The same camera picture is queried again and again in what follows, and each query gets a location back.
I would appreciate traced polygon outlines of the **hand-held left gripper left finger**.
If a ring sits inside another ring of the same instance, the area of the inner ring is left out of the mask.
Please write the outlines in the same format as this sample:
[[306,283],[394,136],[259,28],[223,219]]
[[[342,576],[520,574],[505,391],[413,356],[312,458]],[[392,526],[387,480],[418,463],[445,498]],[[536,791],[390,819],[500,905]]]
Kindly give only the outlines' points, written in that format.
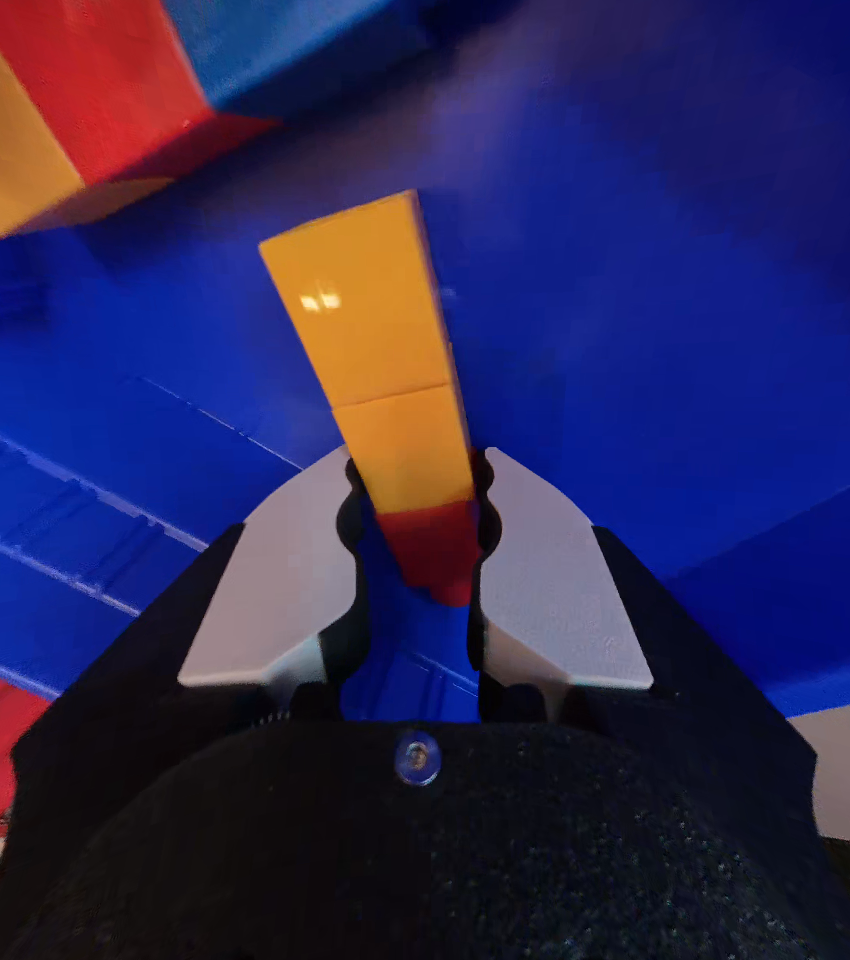
[[190,689],[339,689],[371,646],[364,486],[345,446],[252,511],[179,670]]

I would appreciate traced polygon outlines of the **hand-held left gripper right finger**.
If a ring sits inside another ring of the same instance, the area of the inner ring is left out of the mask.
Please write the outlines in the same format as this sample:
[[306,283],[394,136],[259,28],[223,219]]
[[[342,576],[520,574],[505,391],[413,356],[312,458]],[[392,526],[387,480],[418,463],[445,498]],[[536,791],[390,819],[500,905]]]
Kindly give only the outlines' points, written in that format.
[[650,690],[653,675],[587,515],[496,447],[479,465],[484,541],[469,636],[479,672],[544,694]]

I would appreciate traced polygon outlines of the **red mega block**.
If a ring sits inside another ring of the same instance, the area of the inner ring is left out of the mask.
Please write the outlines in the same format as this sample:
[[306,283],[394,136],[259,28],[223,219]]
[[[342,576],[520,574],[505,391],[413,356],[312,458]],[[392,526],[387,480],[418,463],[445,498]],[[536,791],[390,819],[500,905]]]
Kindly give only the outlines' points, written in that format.
[[481,555],[475,500],[377,512],[375,519],[407,587],[449,608],[470,605]]
[[0,54],[89,186],[176,181],[279,126],[211,105],[164,2],[0,1]]

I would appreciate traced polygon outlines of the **orange mega block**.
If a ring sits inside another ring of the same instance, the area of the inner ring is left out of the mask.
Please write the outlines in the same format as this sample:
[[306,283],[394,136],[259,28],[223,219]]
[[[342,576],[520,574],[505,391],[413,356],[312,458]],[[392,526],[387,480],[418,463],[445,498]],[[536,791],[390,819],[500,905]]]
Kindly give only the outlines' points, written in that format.
[[415,190],[306,222],[259,253],[331,407],[452,383]]
[[0,240],[92,224],[171,183],[86,183],[0,54]]
[[339,406],[333,415],[378,514],[473,499],[467,423],[454,386]]

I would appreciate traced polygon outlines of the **blue plastic bin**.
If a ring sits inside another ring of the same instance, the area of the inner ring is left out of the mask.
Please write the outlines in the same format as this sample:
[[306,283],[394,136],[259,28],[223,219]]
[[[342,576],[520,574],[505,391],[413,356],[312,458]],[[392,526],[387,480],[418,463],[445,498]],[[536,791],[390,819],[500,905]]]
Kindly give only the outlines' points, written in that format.
[[0,677],[62,692],[337,447],[259,243],[418,193],[475,446],[785,714],[850,705],[850,2],[423,2],[427,47],[0,241]]

